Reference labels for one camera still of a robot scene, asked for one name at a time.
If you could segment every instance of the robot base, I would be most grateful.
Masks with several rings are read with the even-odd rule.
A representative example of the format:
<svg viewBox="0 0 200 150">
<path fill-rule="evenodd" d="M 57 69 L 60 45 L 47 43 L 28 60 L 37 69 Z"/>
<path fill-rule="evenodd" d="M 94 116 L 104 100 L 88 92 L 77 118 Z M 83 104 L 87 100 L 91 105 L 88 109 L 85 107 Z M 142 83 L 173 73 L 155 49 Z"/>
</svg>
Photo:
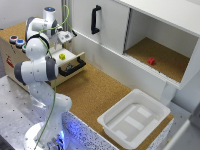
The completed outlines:
<svg viewBox="0 0 200 150">
<path fill-rule="evenodd" d="M 37 135 L 37 133 L 39 132 L 39 130 L 41 129 L 43 125 L 44 125 L 44 122 L 37 123 L 26 132 L 25 137 L 24 137 L 24 150 L 56 150 L 53 147 L 49 149 L 47 144 L 44 146 L 44 145 L 41 145 L 40 143 L 38 144 L 37 148 L 34 149 L 37 142 L 34 140 L 34 137 Z M 66 145 L 64 146 L 65 148 L 69 145 L 69 141 L 70 140 L 68 137 L 64 138 L 64 144 Z"/>
</svg>

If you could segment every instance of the small red toy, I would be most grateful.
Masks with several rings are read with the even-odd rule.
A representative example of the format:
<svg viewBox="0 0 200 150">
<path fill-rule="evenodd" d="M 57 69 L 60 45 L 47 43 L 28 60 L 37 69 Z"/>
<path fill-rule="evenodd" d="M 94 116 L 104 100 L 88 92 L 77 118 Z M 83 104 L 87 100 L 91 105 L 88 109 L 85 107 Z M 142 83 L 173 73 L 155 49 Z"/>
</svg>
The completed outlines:
<svg viewBox="0 0 200 150">
<path fill-rule="evenodd" d="M 153 57 L 148 59 L 148 64 L 149 65 L 153 65 L 154 62 L 155 62 L 155 59 Z"/>
</svg>

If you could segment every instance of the door handle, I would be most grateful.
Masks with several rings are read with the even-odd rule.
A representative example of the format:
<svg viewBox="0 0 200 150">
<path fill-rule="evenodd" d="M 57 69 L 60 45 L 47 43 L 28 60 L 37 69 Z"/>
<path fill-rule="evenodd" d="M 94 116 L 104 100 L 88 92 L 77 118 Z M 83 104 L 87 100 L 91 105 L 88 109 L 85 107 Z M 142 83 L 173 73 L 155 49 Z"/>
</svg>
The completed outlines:
<svg viewBox="0 0 200 150">
<path fill-rule="evenodd" d="M 96 28 L 96 12 L 101 10 L 101 7 L 96 5 L 96 8 L 94 8 L 92 10 L 92 24 L 91 24 L 91 30 L 92 30 L 92 34 L 96 34 L 98 33 L 100 30 L 98 28 Z"/>
<path fill-rule="evenodd" d="M 66 70 L 66 71 L 63 71 L 61 69 L 61 67 L 58 68 L 59 70 L 59 74 L 66 77 L 66 76 L 69 76 L 70 74 L 76 72 L 77 70 L 81 69 L 82 67 L 84 67 L 86 65 L 86 63 L 80 58 L 80 57 L 77 57 L 77 61 L 79 62 L 79 64 L 69 70 Z"/>
</svg>

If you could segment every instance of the white plastic bin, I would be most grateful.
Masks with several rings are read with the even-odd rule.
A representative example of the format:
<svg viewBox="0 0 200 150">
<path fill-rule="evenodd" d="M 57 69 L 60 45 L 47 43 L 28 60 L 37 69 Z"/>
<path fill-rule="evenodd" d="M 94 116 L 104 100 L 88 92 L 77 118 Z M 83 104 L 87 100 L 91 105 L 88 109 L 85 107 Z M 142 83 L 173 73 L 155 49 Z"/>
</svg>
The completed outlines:
<svg viewBox="0 0 200 150">
<path fill-rule="evenodd" d="M 135 89 L 97 120 L 122 147 L 136 149 L 169 113 L 169 108 Z"/>
</svg>

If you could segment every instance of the green cable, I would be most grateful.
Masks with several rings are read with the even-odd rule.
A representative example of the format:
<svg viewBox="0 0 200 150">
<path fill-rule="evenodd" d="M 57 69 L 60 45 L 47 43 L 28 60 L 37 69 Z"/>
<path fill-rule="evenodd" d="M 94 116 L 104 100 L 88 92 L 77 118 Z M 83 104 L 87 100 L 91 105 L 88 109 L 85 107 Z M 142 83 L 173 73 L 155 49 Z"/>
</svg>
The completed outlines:
<svg viewBox="0 0 200 150">
<path fill-rule="evenodd" d="M 39 34 L 40 34 L 41 32 L 47 31 L 47 30 L 53 30 L 53 29 L 56 29 L 56 28 L 62 26 L 64 23 L 67 22 L 67 19 L 68 19 L 68 17 L 69 17 L 69 8 L 68 8 L 67 5 L 63 5 L 63 8 L 64 8 L 64 7 L 66 7 L 66 8 L 67 8 L 67 11 L 68 11 L 68 13 L 67 13 L 67 17 L 66 17 L 66 19 L 64 20 L 64 22 L 63 22 L 61 25 L 56 26 L 56 27 L 54 27 L 54 28 L 41 30 L 41 31 L 39 32 Z M 41 38 L 39 38 L 39 39 L 40 39 L 41 42 L 44 44 L 44 46 L 46 47 L 46 49 L 47 49 L 47 51 L 48 51 L 50 57 L 52 58 L 51 52 L 49 51 L 49 49 L 48 49 L 46 43 L 45 43 Z M 45 126 L 44 126 L 44 129 L 42 130 L 42 133 L 41 133 L 41 135 L 40 135 L 40 137 L 39 137 L 39 139 L 38 139 L 38 141 L 37 141 L 37 143 L 36 143 L 36 146 L 35 146 L 34 150 L 37 148 L 37 146 L 38 146 L 38 144 L 39 144 L 39 142 L 40 142 L 40 139 L 41 139 L 41 137 L 42 137 L 42 135 L 43 135 L 43 133 L 44 133 L 44 131 L 45 131 L 45 129 L 46 129 L 46 126 L 47 126 L 47 124 L 48 124 L 48 122 L 49 122 L 49 119 L 50 119 L 50 117 L 51 117 L 51 115 L 52 115 L 52 112 L 53 112 L 53 109 L 54 109 L 54 105 L 55 105 L 55 99 L 56 99 L 56 86 L 57 86 L 57 85 L 56 85 L 56 80 L 55 80 L 53 106 L 52 106 L 51 112 L 50 112 L 50 114 L 49 114 L 49 117 L 48 117 L 48 119 L 47 119 L 47 121 L 46 121 L 46 124 L 45 124 Z"/>
</svg>

